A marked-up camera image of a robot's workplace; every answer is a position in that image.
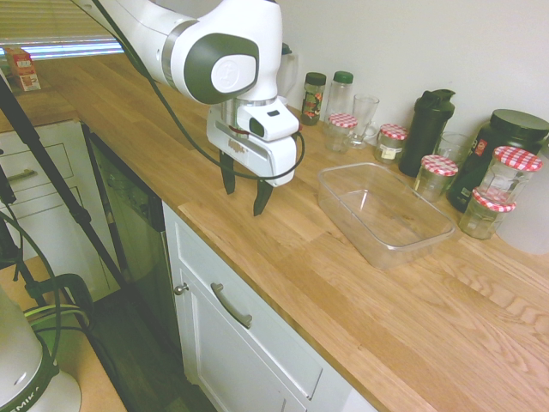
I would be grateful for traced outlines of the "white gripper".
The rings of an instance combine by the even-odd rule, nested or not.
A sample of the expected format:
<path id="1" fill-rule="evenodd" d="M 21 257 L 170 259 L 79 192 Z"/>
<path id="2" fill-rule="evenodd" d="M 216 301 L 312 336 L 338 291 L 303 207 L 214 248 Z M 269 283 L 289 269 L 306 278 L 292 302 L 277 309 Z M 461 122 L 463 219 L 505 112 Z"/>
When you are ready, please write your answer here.
<path id="1" fill-rule="evenodd" d="M 221 105 L 209 108 L 208 140 L 220 150 L 220 170 L 227 195 L 235 191 L 234 161 L 259 177 L 274 177 L 287 172 L 297 160 L 297 145 L 286 136 L 271 142 L 252 134 L 232 131 L 221 118 Z M 273 186 L 267 180 L 258 180 L 253 215 L 260 215 L 270 199 Z"/>

